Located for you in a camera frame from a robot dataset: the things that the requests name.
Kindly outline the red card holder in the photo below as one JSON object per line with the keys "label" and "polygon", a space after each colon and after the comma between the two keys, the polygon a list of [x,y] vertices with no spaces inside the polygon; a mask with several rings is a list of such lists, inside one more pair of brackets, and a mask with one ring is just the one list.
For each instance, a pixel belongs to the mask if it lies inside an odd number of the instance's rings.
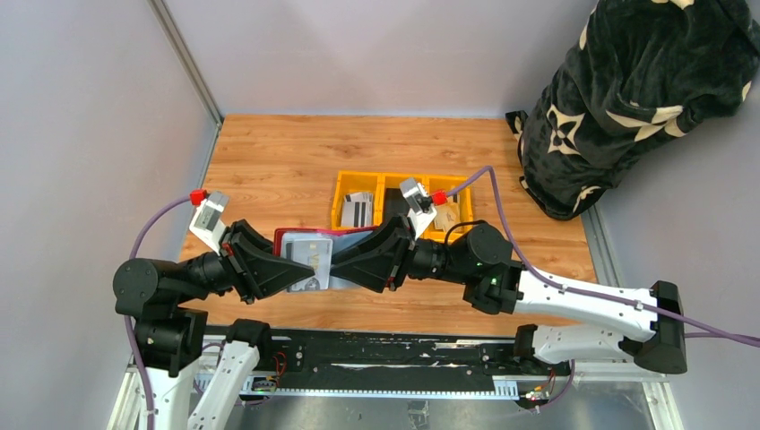
{"label": "red card holder", "polygon": [[333,257],[356,245],[373,228],[328,230],[319,228],[278,228],[274,233],[274,253],[311,267],[314,275],[287,287],[289,293],[322,292],[360,288],[351,281],[330,274]]}

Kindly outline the black VIP credit card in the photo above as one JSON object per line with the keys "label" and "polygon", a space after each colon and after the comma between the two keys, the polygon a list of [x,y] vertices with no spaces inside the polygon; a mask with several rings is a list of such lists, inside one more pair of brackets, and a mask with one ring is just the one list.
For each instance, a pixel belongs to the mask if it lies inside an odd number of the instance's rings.
{"label": "black VIP credit card", "polygon": [[409,209],[409,204],[399,188],[386,188],[384,190],[383,221],[387,221],[396,215],[405,216]]}

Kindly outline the silver VIP credit card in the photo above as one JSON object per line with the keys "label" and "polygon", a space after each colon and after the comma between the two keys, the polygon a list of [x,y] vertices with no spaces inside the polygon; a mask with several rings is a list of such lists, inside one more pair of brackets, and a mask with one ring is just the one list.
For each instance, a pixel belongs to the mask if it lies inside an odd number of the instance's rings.
{"label": "silver VIP credit card", "polygon": [[288,288],[290,293],[316,292],[329,288],[333,241],[328,238],[301,238],[285,245],[286,256],[308,266],[313,273]]}

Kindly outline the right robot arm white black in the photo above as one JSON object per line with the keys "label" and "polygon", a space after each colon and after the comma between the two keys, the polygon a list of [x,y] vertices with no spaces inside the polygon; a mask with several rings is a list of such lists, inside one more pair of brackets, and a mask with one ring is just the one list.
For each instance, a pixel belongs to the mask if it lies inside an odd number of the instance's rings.
{"label": "right robot arm white black", "polygon": [[534,374],[569,360],[631,360],[659,374],[684,374],[687,349],[678,287],[614,288],[530,268],[485,221],[455,240],[418,238],[395,216],[332,257],[331,275],[381,293],[407,279],[463,286],[463,300],[484,314],[549,314],[568,328],[528,324],[514,337],[512,361]]}

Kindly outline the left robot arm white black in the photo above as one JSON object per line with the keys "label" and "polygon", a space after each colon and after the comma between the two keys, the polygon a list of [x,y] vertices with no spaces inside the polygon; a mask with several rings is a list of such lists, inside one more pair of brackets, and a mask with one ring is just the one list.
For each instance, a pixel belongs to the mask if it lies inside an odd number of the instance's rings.
{"label": "left robot arm white black", "polygon": [[273,254],[272,242],[245,220],[223,228],[214,243],[215,250],[183,262],[131,258],[114,275],[115,310],[134,319],[131,341],[147,407],[141,429],[224,428],[248,375],[274,359],[268,323],[234,321],[212,379],[192,407],[208,314],[186,302],[236,291],[251,304],[315,273]]}

